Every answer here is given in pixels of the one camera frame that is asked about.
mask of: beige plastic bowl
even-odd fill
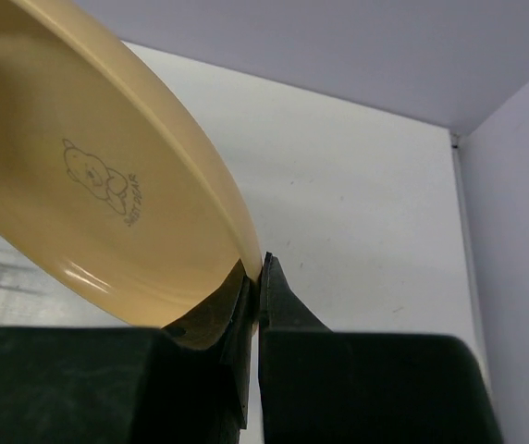
[[[197,123],[69,1],[0,0],[0,234],[133,325],[186,314],[261,254]]]

